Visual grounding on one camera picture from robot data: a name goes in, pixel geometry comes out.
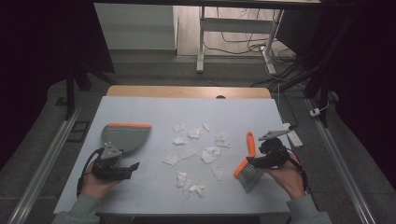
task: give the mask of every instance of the table leg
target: table leg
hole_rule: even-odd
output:
[[[272,43],[274,42],[277,26],[279,25],[279,21],[280,21],[280,17],[282,16],[282,13],[283,13],[283,10],[280,10],[279,13],[277,13],[276,18],[274,20],[274,24],[272,26],[271,33],[268,36],[268,42],[267,42],[265,48],[262,50],[262,57],[264,57],[265,66],[267,66],[269,75],[276,75],[276,70],[274,68],[273,63],[271,62],[270,50],[271,50]]]
[[[197,57],[197,73],[204,72],[204,29],[205,29],[205,7],[200,7],[200,34],[199,34],[199,46],[198,46],[198,57]]]

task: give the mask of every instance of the white cable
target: white cable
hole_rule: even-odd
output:
[[[329,106],[329,101],[327,101],[327,105],[325,107],[321,108],[319,111],[326,109],[328,106]]]
[[[280,98],[279,98],[280,90],[279,89],[280,89],[279,83],[277,83],[277,110],[279,111],[279,116],[280,116],[280,119],[282,119],[282,123],[284,123],[285,120],[283,119],[282,113],[280,112]]]

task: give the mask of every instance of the sleeve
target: sleeve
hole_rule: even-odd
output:
[[[80,194],[76,203],[73,205],[69,212],[59,213],[52,224],[58,223],[84,223],[84,224],[97,224],[99,217],[95,215],[100,200],[95,199],[88,195]]]
[[[325,212],[319,212],[311,195],[293,199],[287,202],[292,224],[331,224],[330,217]]]

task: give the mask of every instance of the white table surface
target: white table surface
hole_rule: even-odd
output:
[[[184,122],[188,127],[206,123],[200,139],[189,139],[187,131],[175,133],[172,125]],[[64,187],[54,213],[68,211],[76,201],[76,185],[81,170],[91,153],[100,148],[101,132],[110,122],[149,123],[152,125],[148,141],[138,150],[124,154],[120,166],[140,161],[132,178],[117,185],[104,198],[98,213],[113,215],[260,215],[288,212],[287,193],[268,174],[264,174],[254,188],[246,192],[233,172],[248,155],[246,135],[252,131],[258,155],[258,138],[269,130],[282,130],[282,122],[274,100],[263,99],[192,99],[104,97],[96,112],[92,126],[78,155],[76,164]],[[221,156],[205,164],[201,152],[214,146],[219,133],[229,133],[230,148]],[[186,137],[189,144],[175,146],[173,140]],[[290,147],[287,137],[279,137]],[[197,155],[180,161],[175,166],[163,162],[168,154],[195,148]],[[223,177],[216,180],[211,164],[224,169]],[[186,198],[176,187],[177,171],[188,173],[195,184],[205,186],[205,196]]]

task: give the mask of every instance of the white wall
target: white wall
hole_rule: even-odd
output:
[[[175,7],[94,5],[109,49],[177,48]]]

